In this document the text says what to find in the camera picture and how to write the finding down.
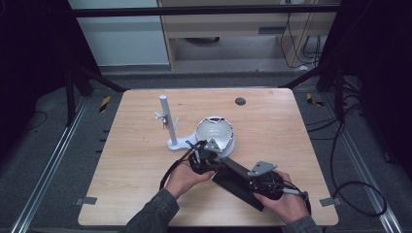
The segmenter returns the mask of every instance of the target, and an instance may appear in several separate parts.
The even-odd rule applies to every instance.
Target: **vertical pole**
[[[169,104],[167,103],[167,97],[165,95],[160,95],[160,104],[161,108],[163,109],[163,113],[167,117],[167,124],[169,125],[169,134],[170,134],[170,140],[172,141],[172,145],[176,146],[178,145],[178,140],[176,138],[176,132],[175,132],[175,126],[173,125],[173,120],[172,120],[172,115],[170,114],[169,110]]]

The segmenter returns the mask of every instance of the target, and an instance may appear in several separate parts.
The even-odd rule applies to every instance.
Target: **small clamp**
[[[155,114],[155,118],[157,119],[161,119],[161,121],[163,121],[163,129],[164,128],[169,128],[169,123],[167,122],[167,115],[166,114],[158,114],[158,113],[154,113]]]

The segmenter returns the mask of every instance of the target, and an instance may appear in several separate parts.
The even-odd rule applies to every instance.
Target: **black curtain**
[[[412,143],[412,4],[409,0],[342,1],[322,62],[340,61],[344,75],[360,79],[360,100],[388,158],[409,165]],[[325,71],[320,84],[333,85],[336,73]]]
[[[0,160],[24,130],[42,95],[65,86],[72,66],[101,75],[67,0],[0,0]],[[79,74],[76,79],[88,77]]]

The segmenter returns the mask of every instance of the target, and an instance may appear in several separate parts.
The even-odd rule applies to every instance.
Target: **human hand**
[[[165,188],[172,193],[176,200],[189,191],[195,184],[208,181],[215,175],[214,171],[206,172],[202,175],[191,170],[188,161],[183,161],[170,174]]]
[[[289,174],[276,171],[286,182],[292,182]],[[263,195],[254,193],[257,200],[264,207],[276,213],[285,224],[293,223],[303,217],[309,216],[304,200],[297,195],[284,193],[279,200],[271,200]]]

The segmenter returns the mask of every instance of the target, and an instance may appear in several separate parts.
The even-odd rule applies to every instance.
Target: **white bowl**
[[[200,121],[195,136],[197,141],[214,139],[221,152],[229,148],[234,139],[232,125],[220,116],[209,116]]]

